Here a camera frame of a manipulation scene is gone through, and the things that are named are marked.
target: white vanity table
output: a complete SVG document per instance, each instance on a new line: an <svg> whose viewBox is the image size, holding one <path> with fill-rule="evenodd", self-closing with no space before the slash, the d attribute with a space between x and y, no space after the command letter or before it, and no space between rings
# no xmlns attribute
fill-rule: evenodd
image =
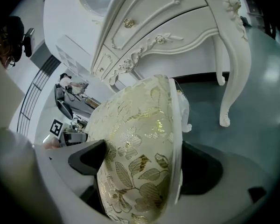
<svg viewBox="0 0 280 224"><path fill-rule="evenodd" d="M230 58L230 76L220 110L220 125L229 126L229 108L243 90L251 66L239 8L239 0L112 0L98 38L91 74L117 92L115 82L120 74L142 78L134 71L142 57L186 52L213 36L219 85L225 83L224 46Z"/></svg>

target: metal railing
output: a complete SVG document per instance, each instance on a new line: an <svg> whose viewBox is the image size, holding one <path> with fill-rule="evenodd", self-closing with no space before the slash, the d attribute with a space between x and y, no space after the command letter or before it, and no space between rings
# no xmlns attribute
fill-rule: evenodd
<svg viewBox="0 0 280 224"><path fill-rule="evenodd" d="M52 75L59 64L60 61L58 59L56 59L54 56L50 56L34 77L21 106L17 125L18 133L27 136L31 116L38 97L40 96L41 91L44 88L49 77Z"/></svg>

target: baseboard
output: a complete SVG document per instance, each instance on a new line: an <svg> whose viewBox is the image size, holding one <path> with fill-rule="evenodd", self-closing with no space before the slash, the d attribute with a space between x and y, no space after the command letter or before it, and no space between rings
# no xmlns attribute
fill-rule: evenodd
<svg viewBox="0 0 280 224"><path fill-rule="evenodd" d="M228 81L229 72L223 72L222 76L224 76L225 81ZM173 77L173 79L176 80L179 84L182 84L182 83L191 83L191 82L217 81L217 76L215 72L209 72L209 73L186 75L181 77Z"/></svg>

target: seat cushion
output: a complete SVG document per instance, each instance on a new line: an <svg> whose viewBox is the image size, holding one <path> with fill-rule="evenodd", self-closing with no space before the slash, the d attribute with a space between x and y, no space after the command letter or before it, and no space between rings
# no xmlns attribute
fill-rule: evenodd
<svg viewBox="0 0 280 224"><path fill-rule="evenodd" d="M98 172L107 216L124 223L150 223L166 207L173 157L169 79L154 77L126 87L92 113L88 141L104 139Z"/></svg>

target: gray-green floor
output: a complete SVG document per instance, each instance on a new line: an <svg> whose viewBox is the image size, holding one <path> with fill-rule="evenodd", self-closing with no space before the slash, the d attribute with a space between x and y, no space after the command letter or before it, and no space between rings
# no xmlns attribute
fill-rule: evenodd
<svg viewBox="0 0 280 224"><path fill-rule="evenodd" d="M231 125L219 125L226 85L181 84L193 125L183 139L247 157L276 178L280 173L280 45L258 29L247 33L252 67L243 92L229 110Z"/></svg>

